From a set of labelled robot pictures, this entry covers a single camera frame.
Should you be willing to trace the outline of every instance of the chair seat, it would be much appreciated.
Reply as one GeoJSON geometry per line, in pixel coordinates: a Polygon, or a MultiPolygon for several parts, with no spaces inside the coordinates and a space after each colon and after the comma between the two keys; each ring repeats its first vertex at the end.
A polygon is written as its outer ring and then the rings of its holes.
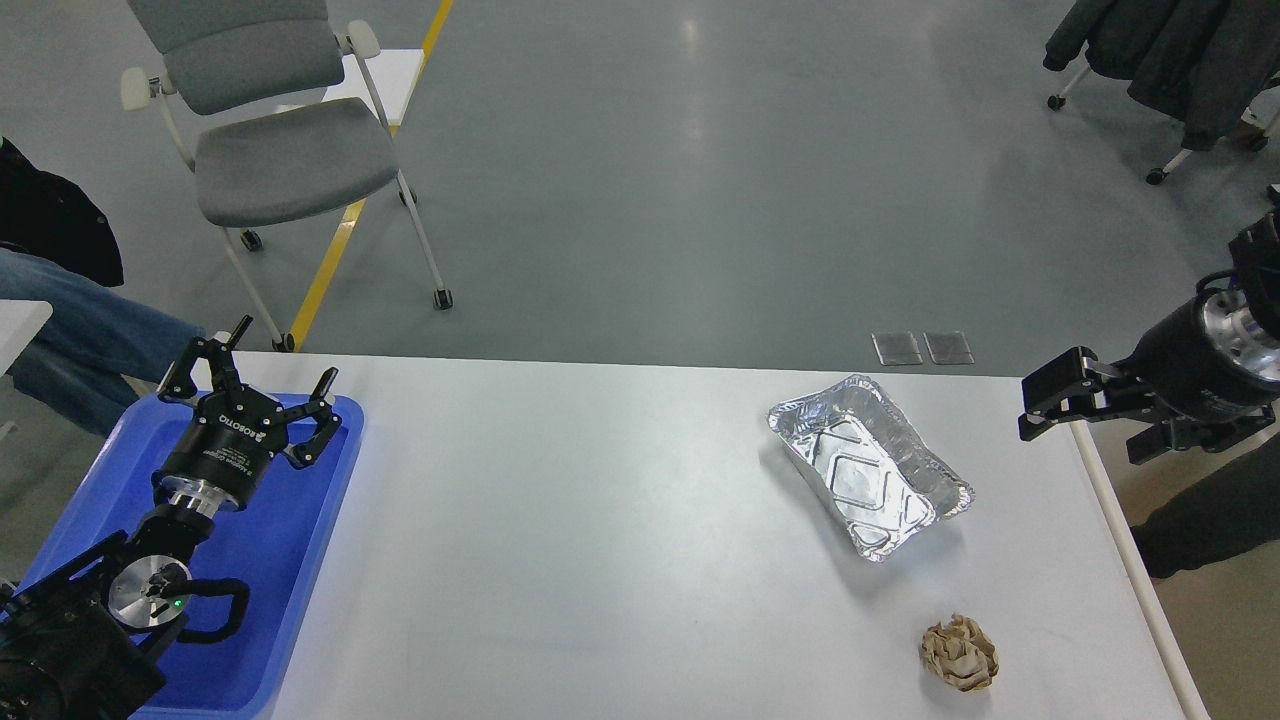
{"type": "Polygon", "coordinates": [[[348,97],[205,132],[196,197],[216,225],[270,225],[367,197],[398,169],[381,123],[348,97]]]}

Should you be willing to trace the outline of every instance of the dark pants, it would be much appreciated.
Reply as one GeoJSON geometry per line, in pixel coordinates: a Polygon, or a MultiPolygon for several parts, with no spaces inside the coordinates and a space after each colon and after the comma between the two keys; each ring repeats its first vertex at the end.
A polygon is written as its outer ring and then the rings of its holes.
{"type": "Polygon", "coordinates": [[[1174,496],[1133,539],[1152,578],[1280,539],[1280,436],[1174,496]]]}
{"type": "Polygon", "coordinates": [[[44,258],[9,250],[0,250],[0,297],[54,306],[9,368],[14,388],[101,437],[138,398],[120,375],[159,383],[187,341],[205,334],[44,258]]]}

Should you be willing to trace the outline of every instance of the person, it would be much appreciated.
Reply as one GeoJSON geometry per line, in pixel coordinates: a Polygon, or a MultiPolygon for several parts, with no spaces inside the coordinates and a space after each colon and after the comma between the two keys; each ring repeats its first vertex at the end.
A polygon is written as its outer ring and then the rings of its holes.
{"type": "Polygon", "coordinates": [[[4,137],[0,211],[12,219],[0,225],[0,299],[54,307],[8,370],[14,388],[106,437],[138,398],[124,377],[159,383],[205,332],[104,287],[124,282],[106,219],[74,183],[36,170],[4,137]]]}
{"type": "Polygon", "coordinates": [[[1236,457],[1130,528],[1147,574],[1165,579],[1280,539],[1280,436],[1236,457]]]}

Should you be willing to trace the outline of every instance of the black robot mount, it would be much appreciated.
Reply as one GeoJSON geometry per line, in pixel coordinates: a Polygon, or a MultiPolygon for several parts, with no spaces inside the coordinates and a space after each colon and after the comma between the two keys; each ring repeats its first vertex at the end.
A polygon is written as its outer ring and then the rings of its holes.
{"type": "Polygon", "coordinates": [[[250,322],[225,341],[192,338],[160,383],[160,400],[189,405],[193,416],[152,474],[155,509],[133,534],[108,536],[0,607],[0,720],[123,720],[165,685],[156,660],[172,643],[216,643],[239,629],[248,585],[193,578],[196,547],[215,514],[248,507],[276,455],[306,468],[342,424],[329,395],[334,368],[296,407],[241,382],[232,351],[250,322]],[[212,392],[197,398],[191,373],[201,359],[212,392]],[[315,432],[291,443],[287,425],[303,418],[315,432]],[[230,597],[227,620],[187,628],[187,603],[211,596],[230,597]]]}
{"type": "Polygon", "coordinates": [[[1057,423],[1129,418],[1129,461],[1169,450],[1220,452],[1275,421],[1280,398],[1280,236],[1268,213],[1229,243],[1234,266],[1157,323],[1133,354],[1101,363],[1073,347],[1023,379],[1024,441],[1057,423]],[[1226,282],[1222,287],[1217,283],[1226,282]]]}

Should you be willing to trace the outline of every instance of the black jacket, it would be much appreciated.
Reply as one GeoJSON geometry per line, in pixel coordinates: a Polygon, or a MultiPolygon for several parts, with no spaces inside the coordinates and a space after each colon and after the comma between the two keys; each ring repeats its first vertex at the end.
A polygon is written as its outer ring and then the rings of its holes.
{"type": "Polygon", "coordinates": [[[1280,68],[1276,0],[1078,0],[1044,46],[1061,70],[1080,53],[1129,96],[1184,120],[1183,147],[1211,150],[1280,68]]]}
{"type": "Polygon", "coordinates": [[[37,169],[0,138],[0,247],[38,255],[88,279],[124,283],[106,217],[72,181],[37,169]]]}

